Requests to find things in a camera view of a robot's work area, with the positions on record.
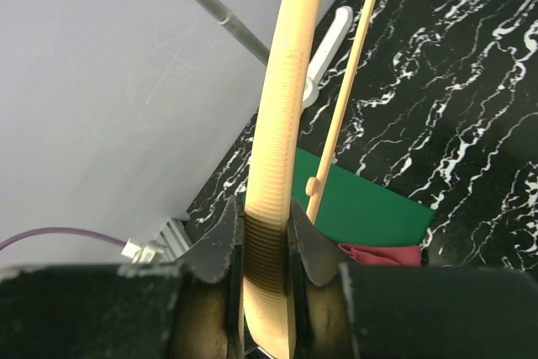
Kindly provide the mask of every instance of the wooden dowel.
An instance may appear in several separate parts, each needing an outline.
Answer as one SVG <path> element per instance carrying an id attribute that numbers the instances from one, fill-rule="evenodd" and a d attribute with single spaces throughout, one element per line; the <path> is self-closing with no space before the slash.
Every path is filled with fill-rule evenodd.
<path id="1" fill-rule="evenodd" d="M 340 133 L 342 120 L 344 119 L 345 108 L 347 107 L 347 101 L 350 97 L 351 86 L 353 84 L 353 79 L 355 78 L 356 69 L 361 57 L 362 46 L 364 45 L 364 39 L 367 34 L 375 2 L 376 0 L 365 0 L 364 2 L 361 18 L 359 19 L 359 24 L 356 29 L 355 39 L 353 40 L 353 46 L 351 47 L 350 57 L 347 61 L 347 66 L 345 67 L 342 87 L 340 88 L 340 93 L 338 94 L 338 99 L 336 101 L 335 112 L 333 113 L 333 119 L 330 122 L 329 133 L 327 134 L 327 140 L 325 141 L 323 154 L 321 155 L 318 172 L 316 177 L 311 177 L 309 179 L 306 186 L 306 194 L 310 196 L 306 214 L 312 223 L 315 223 L 316 216 L 318 215 L 319 204 L 321 203 L 321 197 L 323 196 L 327 177 L 329 176 L 329 169 L 335 153 L 338 134 Z"/>

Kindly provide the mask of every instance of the green cloth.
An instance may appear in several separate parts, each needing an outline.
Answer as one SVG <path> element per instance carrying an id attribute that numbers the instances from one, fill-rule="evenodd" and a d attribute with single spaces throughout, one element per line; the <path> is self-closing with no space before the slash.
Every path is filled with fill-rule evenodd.
<path id="1" fill-rule="evenodd" d="M 304 192 L 318 171 L 319 158 L 297 148 L 292 195 L 306 210 Z M 418 245 L 435 211 L 332 166 L 319 206 L 316 226 L 337 243 L 379 247 Z"/>

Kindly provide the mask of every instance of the table surface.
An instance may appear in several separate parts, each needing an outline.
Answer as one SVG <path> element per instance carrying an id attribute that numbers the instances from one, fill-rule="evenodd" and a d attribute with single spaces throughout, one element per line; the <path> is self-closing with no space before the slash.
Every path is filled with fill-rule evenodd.
<path id="1" fill-rule="evenodd" d="M 318 156 L 355 21 L 303 114 Z M 432 265 L 505 266 L 538 277 L 538 0 L 377 0 L 337 147 L 337 164 L 436 211 Z M 245 190 L 256 116 L 189 209 L 197 240 Z"/>

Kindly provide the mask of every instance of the purple wire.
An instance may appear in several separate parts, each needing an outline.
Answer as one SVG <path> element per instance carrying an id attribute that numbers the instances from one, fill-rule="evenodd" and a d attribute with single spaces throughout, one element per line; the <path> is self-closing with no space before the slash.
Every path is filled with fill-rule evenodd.
<path id="1" fill-rule="evenodd" d="M 74 227 L 43 227 L 41 229 L 33 229 L 28 231 L 23 231 L 13 237 L 9 237 L 7 240 L 0 242 L 0 251 L 10 245 L 32 237 L 34 235 L 49 235 L 49 234 L 62 234 L 62 235 L 83 235 L 85 237 L 92 237 L 93 239 L 106 241 L 107 243 L 114 244 L 120 247 L 123 247 L 126 242 L 109 235 L 103 235 L 97 231 L 76 229 Z"/>

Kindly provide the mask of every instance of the purple cable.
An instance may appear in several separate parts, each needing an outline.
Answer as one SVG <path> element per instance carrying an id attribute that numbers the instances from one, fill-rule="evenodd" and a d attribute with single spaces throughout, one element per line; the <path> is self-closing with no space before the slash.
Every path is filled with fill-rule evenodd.
<path id="1" fill-rule="evenodd" d="M 109 235 L 103 235 L 96 231 L 84 230 L 84 229 L 75 229 L 74 227 L 43 227 L 41 229 L 33 229 L 28 231 L 23 231 L 13 237 L 9 237 L 7 240 L 0 242 L 0 251 L 10 245 L 21 241 L 28 237 L 34 235 L 49 235 L 49 234 L 63 234 L 63 235 L 84 235 L 86 237 L 92 237 L 100 241 L 106 241 L 107 243 L 123 247 L 126 244 L 126 241 L 110 237 Z"/>

